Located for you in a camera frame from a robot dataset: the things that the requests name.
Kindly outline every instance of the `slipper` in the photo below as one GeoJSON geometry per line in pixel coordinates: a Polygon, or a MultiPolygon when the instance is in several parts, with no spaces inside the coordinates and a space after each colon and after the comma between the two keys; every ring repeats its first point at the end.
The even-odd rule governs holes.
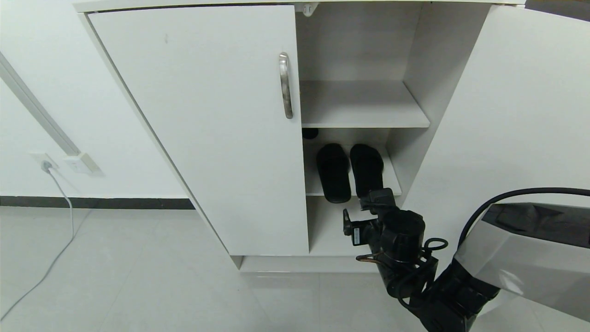
{"type": "Polygon", "coordinates": [[[349,164],[342,147],[336,143],[327,144],[318,151],[316,162],[326,200],[337,204],[349,201],[349,164]]]}
{"type": "Polygon", "coordinates": [[[371,190],[383,189],[383,159],[377,150],[369,145],[356,144],[350,149],[350,163],[358,197],[367,196],[371,190]]]}

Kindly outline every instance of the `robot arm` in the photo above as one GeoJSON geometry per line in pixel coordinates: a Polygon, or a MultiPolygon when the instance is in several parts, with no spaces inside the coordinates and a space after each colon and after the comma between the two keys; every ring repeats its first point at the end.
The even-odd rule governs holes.
{"type": "Polygon", "coordinates": [[[432,252],[447,242],[429,239],[423,246],[422,217],[397,208],[390,189],[371,191],[360,200],[376,219],[353,222],[345,210],[344,233],[353,245],[369,245],[371,254],[357,260],[377,264],[388,294],[430,332],[468,331],[500,289],[590,321],[590,210],[491,205],[519,194],[559,190],[590,196],[588,190],[534,188],[486,202],[467,222],[452,263],[436,279],[438,261],[432,252]],[[434,242],[442,245],[431,246],[434,242]]]}

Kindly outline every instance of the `shoe cabinet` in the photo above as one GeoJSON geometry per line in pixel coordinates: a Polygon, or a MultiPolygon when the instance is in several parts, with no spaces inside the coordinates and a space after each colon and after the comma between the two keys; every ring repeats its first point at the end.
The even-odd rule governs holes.
{"type": "Polygon", "coordinates": [[[326,143],[376,148],[398,204],[424,215],[425,237],[451,243],[502,191],[590,186],[590,24],[522,5],[105,0],[76,9],[242,271],[371,272],[353,258],[368,248],[342,233],[342,209],[371,217],[359,211],[352,170],[349,202],[323,197],[315,154],[326,143]],[[303,139],[306,128],[318,136],[303,139]]]}

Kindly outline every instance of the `tiled floor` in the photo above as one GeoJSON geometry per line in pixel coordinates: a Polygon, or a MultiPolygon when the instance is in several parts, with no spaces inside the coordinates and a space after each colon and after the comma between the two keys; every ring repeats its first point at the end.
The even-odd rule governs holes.
{"type": "MultiPolygon", "coordinates": [[[[68,241],[67,209],[0,208],[8,307],[68,241]]],[[[424,331],[372,274],[241,274],[195,211],[76,210],[78,235],[52,273],[2,322],[25,331],[424,331]]],[[[590,332],[524,299],[473,332],[590,332]]]]}

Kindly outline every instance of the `cabinet door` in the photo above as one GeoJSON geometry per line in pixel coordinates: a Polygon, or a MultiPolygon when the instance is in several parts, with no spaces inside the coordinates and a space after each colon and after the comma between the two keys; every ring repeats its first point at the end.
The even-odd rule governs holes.
{"type": "Polygon", "coordinates": [[[307,254],[293,6],[89,18],[229,253],[307,254]],[[292,119],[283,106],[281,52],[290,57],[292,119]]]}
{"type": "Polygon", "coordinates": [[[476,208],[505,191],[590,188],[589,54],[588,22],[492,6],[404,203],[424,215],[425,236],[456,245],[476,208]]]}

